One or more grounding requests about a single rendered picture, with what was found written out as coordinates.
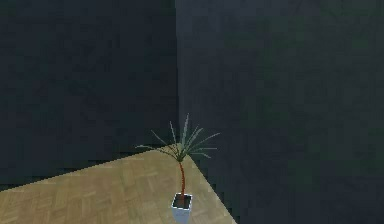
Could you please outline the spiky houseplant in white pot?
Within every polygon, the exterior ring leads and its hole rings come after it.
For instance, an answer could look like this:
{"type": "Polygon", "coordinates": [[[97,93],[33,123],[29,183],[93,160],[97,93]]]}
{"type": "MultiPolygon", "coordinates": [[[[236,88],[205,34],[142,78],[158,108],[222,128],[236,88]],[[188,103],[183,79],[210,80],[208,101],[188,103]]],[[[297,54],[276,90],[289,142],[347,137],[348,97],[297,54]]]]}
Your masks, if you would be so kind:
{"type": "Polygon", "coordinates": [[[155,131],[151,131],[153,136],[162,144],[161,147],[153,147],[149,145],[137,145],[137,148],[144,148],[155,150],[162,154],[165,154],[173,158],[178,164],[181,174],[181,190],[173,196],[172,203],[170,205],[172,216],[177,224],[188,224],[192,211],[193,195],[187,194],[186,190],[186,177],[183,162],[187,156],[201,155],[210,159],[210,156],[206,153],[207,150],[217,150],[217,147],[205,147],[204,144],[219,136],[220,133],[214,133],[201,140],[198,136],[204,131],[202,127],[197,125],[192,132],[189,132],[190,119],[189,115],[186,115],[183,128],[181,129],[180,136],[177,137],[173,123],[169,122],[169,128],[172,134],[172,142],[168,143],[162,139],[155,131]]]}

